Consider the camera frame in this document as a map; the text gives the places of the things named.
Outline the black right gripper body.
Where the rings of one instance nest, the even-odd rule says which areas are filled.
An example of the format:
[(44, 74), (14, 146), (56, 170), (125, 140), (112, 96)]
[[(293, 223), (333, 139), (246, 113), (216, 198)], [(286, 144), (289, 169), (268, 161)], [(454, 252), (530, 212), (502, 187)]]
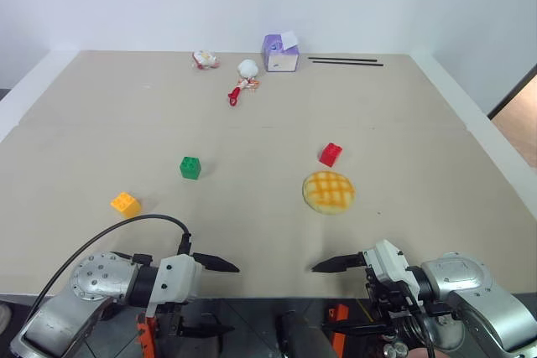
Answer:
[(364, 335), (393, 336), (404, 327), (420, 333), (420, 285), (405, 280), (391, 280), (382, 283), (371, 266), (365, 269), (366, 289), (372, 303), (376, 320), (364, 326)]

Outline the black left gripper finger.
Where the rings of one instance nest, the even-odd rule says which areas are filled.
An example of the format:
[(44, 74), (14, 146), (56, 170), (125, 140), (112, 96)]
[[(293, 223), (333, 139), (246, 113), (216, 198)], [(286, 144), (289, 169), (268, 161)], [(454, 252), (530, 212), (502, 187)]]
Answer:
[(209, 314), (210, 323), (183, 325), (184, 337), (219, 337), (235, 330), (231, 325), (223, 324), (214, 314)]
[(217, 256), (194, 252), (194, 260), (200, 263), (206, 270), (215, 272), (240, 272), (240, 269), (233, 263)]

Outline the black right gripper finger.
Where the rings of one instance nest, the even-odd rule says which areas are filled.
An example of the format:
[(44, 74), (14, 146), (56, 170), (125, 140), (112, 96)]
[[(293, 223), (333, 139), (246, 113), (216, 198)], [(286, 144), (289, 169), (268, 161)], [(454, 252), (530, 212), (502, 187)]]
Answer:
[(361, 324), (354, 320), (340, 320), (325, 323), (323, 329), (336, 333), (390, 333), (391, 326), (384, 322)]
[(362, 252), (358, 252), (350, 255), (342, 255), (338, 257), (331, 257), (325, 261), (317, 263), (312, 272), (334, 273), (345, 272), (348, 268), (353, 267), (366, 267), (367, 263)]

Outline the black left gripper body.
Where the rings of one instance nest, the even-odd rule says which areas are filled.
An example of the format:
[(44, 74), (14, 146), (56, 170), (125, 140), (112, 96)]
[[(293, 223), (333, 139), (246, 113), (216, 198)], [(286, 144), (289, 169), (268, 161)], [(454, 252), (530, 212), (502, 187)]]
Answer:
[(186, 254), (163, 259), (155, 280), (155, 305), (174, 304), (170, 310), (169, 335), (182, 335), (182, 309), (196, 298), (202, 265)]

